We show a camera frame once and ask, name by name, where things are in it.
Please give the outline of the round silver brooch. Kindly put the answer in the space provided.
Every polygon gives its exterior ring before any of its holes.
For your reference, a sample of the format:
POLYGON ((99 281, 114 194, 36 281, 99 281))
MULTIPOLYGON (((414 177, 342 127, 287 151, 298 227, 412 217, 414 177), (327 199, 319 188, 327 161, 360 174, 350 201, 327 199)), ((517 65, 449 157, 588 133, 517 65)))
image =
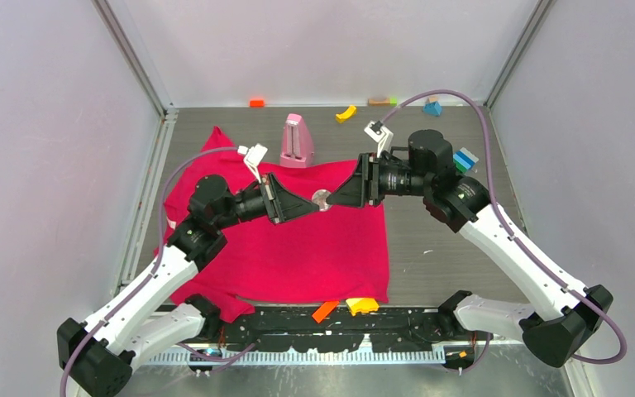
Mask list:
POLYGON ((326 212, 330 209, 331 204, 327 199, 331 196, 331 192, 327 189, 316 190, 311 198, 311 201, 318 206, 320 212, 326 212))

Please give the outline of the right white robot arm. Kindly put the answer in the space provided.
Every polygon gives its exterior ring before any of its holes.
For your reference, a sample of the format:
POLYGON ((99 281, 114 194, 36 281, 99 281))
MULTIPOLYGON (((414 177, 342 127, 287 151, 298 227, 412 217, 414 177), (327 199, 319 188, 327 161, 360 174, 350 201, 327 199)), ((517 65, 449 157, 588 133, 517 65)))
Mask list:
POLYGON ((469 331, 497 334, 522 342, 549 366, 564 366, 599 329, 611 293, 585 285, 536 247, 480 181, 457 169, 440 132, 412 133, 406 152, 406 159, 395 151, 361 154, 327 204, 363 208, 388 195, 421 198, 433 218, 484 252, 527 298, 514 304, 460 290, 438 308, 442 334, 454 340, 469 331))

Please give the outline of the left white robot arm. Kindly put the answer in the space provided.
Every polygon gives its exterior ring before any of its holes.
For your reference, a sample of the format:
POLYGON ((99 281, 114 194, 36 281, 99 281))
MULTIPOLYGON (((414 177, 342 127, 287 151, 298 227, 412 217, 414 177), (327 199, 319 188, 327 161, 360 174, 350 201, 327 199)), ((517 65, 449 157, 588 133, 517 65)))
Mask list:
POLYGON ((148 318, 215 259, 227 244, 224 229, 257 218, 281 224, 319 209, 272 173, 236 194, 221 175, 201 178, 190 196, 188 216, 143 273, 85 320, 67 318, 59 325, 60 394, 67 394, 67 382, 73 380, 90 396, 115 396, 142 364, 175 343, 190 337, 213 341, 221 322, 209 313, 208 301, 182 304, 158 320, 148 318))

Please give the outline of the red cloth garment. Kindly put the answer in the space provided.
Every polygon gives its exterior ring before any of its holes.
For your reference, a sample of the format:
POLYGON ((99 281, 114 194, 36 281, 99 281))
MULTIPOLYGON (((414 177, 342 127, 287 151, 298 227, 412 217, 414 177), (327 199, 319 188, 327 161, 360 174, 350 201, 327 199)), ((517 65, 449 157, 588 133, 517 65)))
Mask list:
MULTIPOLYGON (((330 192, 356 167, 344 160, 308 168, 262 162, 290 192, 310 199, 330 192)), ((197 182, 221 175, 232 193, 257 182, 236 151, 204 155, 188 166, 165 192, 165 241, 188 215, 197 182)), ((251 302, 322 304, 353 298, 388 302, 389 253, 383 206, 331 207, 274 225, 261 217, 223 231, 227 245, 198 275, 169 297, 182 304, 200 294, 220 309, 223 321, 255 312, 251 302)))

